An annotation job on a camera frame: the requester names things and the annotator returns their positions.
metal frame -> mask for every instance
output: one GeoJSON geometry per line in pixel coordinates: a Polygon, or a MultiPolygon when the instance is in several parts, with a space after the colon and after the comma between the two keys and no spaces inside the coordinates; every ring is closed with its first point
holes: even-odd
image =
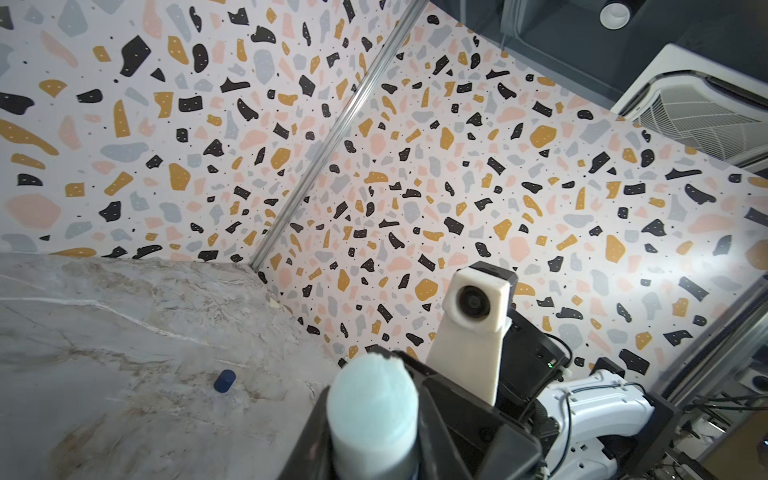
{"type": "MultiPolygon", "coordinates": [[[[735,305],[737,311],[749,306],[758,296],[765,293],[766,287],[763,281],[754,285],[744,295],[741,296],[735,305]]],[[[730,321],[736,317],[726,316],[730,321]]],[[[706,341],[716,333],[716,330],[710,330],[710,335],[702,336],[706,341]]],[[[768,342],[768,303],[763,304],[738,330],[726,339],[720,347],[710,355],[710,358],[704,360],[701,365],[670,395],[670,402],[676,406],[684,406],[694,399],[696,395],[709,395],[716,391],[722,382],[728,378],[733,378],[749,362],[757,349],[768,342]]],[[[696,354],[698,349],[691,349],[690,355],[696,354]]],[[[670,371],[677,371],[678,368],[670,368],[670,371]]]]}
{"type": "Polygon", "coordinates": [[[342,111],[336,123],[331,127],[330,132],[323,140],[323,145],[320,147],[315,159],[310,163],[309,168],[306,169],[304,175],[302,175],[299,183],[293,189],[293,192],[288,197],[286,206],[277,214],[272,227],[264,236],[264,239],[259,243],[256,252],[253,254],[250,261],[250,267],[254,271],[258,271],[261,264],[266,260],[267,255],[272,250],[277,239],[280,238],[280,234],[285,230],[290,222],[291,217],[299,207],[301,200],[307,195],[312,185],[315,183],[315,179],[319,175],[320,171],[328,163],[328,160],[333,155],[336,147],[341,143],[342,139],[349,134],[349,129],[352,126],[358,112],[362,106],[371,98],[373,90],[379,85],[379,80],[385,74],[387,68],[392,62],[392,59],[397,55],[398,50],[402,48],[406,38],[411,33],[411,29],[419,16],[424,11],[424,8],[429,3],[429,0],[412,0],[408,5],[402,17],[398,20],[397,25],[389,34],[386,39],[384,48],[376,56],[376,59],[371,64],[371,68],[368,70],[368,74],[362,80],[360,87],[352,97],[352,100],[342,111]]]}

air conditioner unit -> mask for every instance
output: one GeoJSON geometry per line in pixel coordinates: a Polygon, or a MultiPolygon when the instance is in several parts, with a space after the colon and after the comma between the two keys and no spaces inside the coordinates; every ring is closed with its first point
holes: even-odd
{"type": "Polygon", "coordinates": [[[748,171],[768,168],[768,84],[677,45],[611,111],[748,171]]]}

small blue block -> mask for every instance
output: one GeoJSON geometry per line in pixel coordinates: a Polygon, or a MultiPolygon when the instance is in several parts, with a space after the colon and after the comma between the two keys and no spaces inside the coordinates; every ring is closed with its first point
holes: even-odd
{"type": "Polygon", "coordinates": [[[237,376],[232,370],[222,370],[219,378],[214,382],[214,389],[220,393],[227,393],[232,384],[235,383],[235,378],[237,376]]]}

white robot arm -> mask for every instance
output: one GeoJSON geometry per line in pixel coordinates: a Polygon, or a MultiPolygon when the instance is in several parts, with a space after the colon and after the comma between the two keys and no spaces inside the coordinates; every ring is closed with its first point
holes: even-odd
{"type": "Polygon", "coordinates": [[[558,424],[546,462],[552,480],[604,480],[618,469],[598,437],[636,435],[648,423],[654,407],[635,384],[598,370],[585,379],[553,382],[537,400],[558,424]]]}
{"type": "Polygon", "coordinates": [[[560,432],[545,456],[551,478],[611,478],[619,465],[616,458],[603,452],[598,437],[636,435],[648,423],[654,407],[645,399],[641,386],[604,369],[584,379],[547,384],[556,375],[542,370],[549,366],[551,373],[556,373],[564,356],[559,347],[542,338],[544,333],[515,312],[512,297],[516,284],[513,272],[483,262],[456,272],[443,300],[445,315],[426,364],[489,405],[498,406],[504,347],[509,353],[504,367],[517,370],[512,383],[521,387],[512,397],[520,405],[532,399],[531,392],[540,391],[533,397],[560,432]],[[509,352],[505,341],[510,326],[519,335],[512,345],[514,352],[509,352]],[[539,388],[535,388],[536,379],[539,388]]]}

white plastic housing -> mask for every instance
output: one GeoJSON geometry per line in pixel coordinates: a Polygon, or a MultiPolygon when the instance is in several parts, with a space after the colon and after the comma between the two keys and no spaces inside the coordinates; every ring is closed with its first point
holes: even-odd
{"type": "Polygon", "coordinates": [[[546,461],[550,469],[563,456],[568,439],[568,423],[573,422],[570,426],[571,441],[567,456],[552,477],[553,480],[601,480],[610,478],[616,472],[615,459],[608,460],[600,453],[602,446],[597,437],[636,435],[654,412],[654,407],[643,397],[642,391],[636,386],[625,386],[625,383],[624,379],[614,373],[598,370],[584,379],[550,383],[537,397],[560,429],[560,435],[547,454],[546,461]],[[566,392],[586,386],[610,385],[615,387],[585,390],[571,395],[571,416],[568,418],[568,407],[564,400],[566,392]]]}
{"type": "Polygon", "coordinates": [[[444,315],[426,364],[458,383],[489,405],[496,403],[502,340],[509,330],[507,317],[510,284],[473,268],[461,269],[451,278],[442,303],[444,315]],[[487,316],[474,319],[458,306],[465,286],[476,286],[491,303],[487,316]]]}

